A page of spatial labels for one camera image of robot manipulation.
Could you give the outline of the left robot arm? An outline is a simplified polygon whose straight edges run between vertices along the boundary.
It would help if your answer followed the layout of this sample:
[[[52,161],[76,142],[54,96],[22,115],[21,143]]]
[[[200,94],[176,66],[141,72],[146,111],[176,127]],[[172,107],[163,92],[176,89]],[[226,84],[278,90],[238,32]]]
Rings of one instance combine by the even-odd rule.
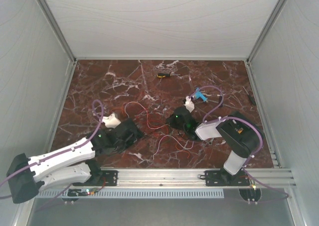
[[[94,158],[123,152],[144,136],[131,118],[120,121],[112,114],[101,123],[105,129],[58,150],[32,157],[17,155],[6,174],[13,203],[29,201],[50,187],[96,184],[102,172]]]

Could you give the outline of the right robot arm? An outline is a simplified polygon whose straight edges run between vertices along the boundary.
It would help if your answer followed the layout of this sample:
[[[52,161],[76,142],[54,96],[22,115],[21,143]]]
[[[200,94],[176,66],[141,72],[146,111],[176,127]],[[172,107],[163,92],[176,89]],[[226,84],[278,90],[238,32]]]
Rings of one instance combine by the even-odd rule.
[[[263,147],[263,132],[238,111],[216,120],[200,123],[193,118],[186,107],[178,107],[166,119],[166,124],[182,130],[192,141],[215,138],[225,140],[231,148],[227,160],[216,174],[206,176],[206,181],[222,186],[238,185],[240,176],[245,175],[242,168]]]

